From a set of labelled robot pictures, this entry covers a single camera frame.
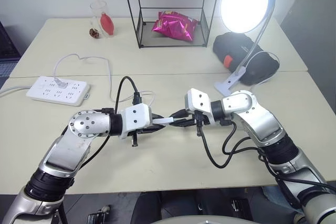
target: red tag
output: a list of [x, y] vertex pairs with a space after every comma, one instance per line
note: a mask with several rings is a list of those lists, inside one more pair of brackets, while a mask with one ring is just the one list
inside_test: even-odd
[[224, 67], [229, 68], [232, 61], [233, 61], [233, 58], [231, 57], [231, 55], [225, 56], [225, 58], [224, 58]]

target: power strip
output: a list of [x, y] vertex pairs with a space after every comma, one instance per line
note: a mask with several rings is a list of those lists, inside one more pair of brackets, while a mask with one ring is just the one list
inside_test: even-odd
[[88, 97], [90, 85], [84, 81], [60, 79], [67, 83], [66, 88], [59, 88], [53, 77], [41, 76], [28, 90], [26, 96], [37, 101], [79, 106]]

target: pink snack bag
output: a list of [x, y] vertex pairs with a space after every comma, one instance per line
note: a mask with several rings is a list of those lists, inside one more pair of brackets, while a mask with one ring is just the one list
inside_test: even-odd
[[154, 23], [152, 31], [173, 39], [193, 41], [194, 30], [198, 21], [177, 12], [159, 12], [159, 19]]

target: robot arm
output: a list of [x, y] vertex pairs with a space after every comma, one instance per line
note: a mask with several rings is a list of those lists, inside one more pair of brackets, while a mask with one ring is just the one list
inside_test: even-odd
[[187, 111], [202, 112], [210, 123], [220, 119], [240, 122], [278, 177], [277, 183], [287, 201], [304, 210], [308, 223], [336, 222], [336, 195], [322, 186], [294, 182], [326, 183], [275, 116], [263, 108], [251, 92], [237, 91], [211, 102], [206, 93], [191, 89], [185, 101]]
[[114, 114], [113, 110], [110, 113], [94, 110], [76, 113], [64, 135], [54, 141], [30, 181], [15, 198], [3, 224], [12, 224], [22, 214], [42, 216], [59, 209], [97, 136], [126, 138], [132, 131], [151, 124], [151, 110], [143, 103], [128, 107], [120, 114]]

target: table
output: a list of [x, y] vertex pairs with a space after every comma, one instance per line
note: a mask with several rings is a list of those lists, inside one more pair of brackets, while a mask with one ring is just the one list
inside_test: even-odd
[[[211, 99], [221, 95], [213, 83], [228, 74], [161, 74], [131, 76], [139, 90], [157, 93], [152, 111], [169, 116], [184, 107], [190, 88], [207, 92]], [[76, 76], [88, 81], [90, 98], [81, 107], [32, 101], [25, 90], [3, 95], [0, 103], [2, 141], [0, 146], [0, 194], [16, 194], [26, 184], [51, 143], [59, 136], [70, 117], [84, 109], [113, 106], [108, 98], [107, 76]], [[113, 76], [114, 97], [121, 76]], [[30, 85], [36, 78], [9, 78], [5, 87]], [[241, 84], [236, 89], [246, 88]], [[122, 96], [131, 93], [123, 87]], [[330, 160], [336, 150], [336, 116], [323, 95], [304, 71], [279, 72], [272, 81], [254, 90], [261, 105], [282, 123], [327, 180], [336, 179]], [[204, 127], [209, 148], [218, 162], [223, 162], [221, 145], [230, 127]], [[229, 147], [245, 136], [238, 131]], [[93, 153], [102, 143], [96, 138]], [[75, 179], [67, 193], [111, 193], [120, 191], [171, 190], [189, 188], [238, 187], [275, 184], [275, 180], [258, 161], [255, 152], [237, 154], [225, 169], [217, 169], [208, 160], [202, 140], [194, 127], [166, 127], [153, 134], [140, 135], [139, 147], [131, 140], [111, 138], [102, 152]]]
[[[17, 64], [12, 78], [51, 76], [56, 62], [70, 53], [108, 58], [114, 75], [228, 73], [212, 52], [215, 37], [227, 30], [215, 18], [207, 48], [138, 48], [130, 18], [113, 19], [113, 38], [93, 39], [89, 36], [90, 19], [48, 19]], [[258, 29], [248, 33], [255, 39]], [[278, 55], [279, 71], [307, 71], [306, 65], [275, 19], [271, 19], [261, 41], [261, 48]], [[79, 61], [65, 59], [58, 76], [91, 76], [107, 74], [106, 62], [99, 59]]]

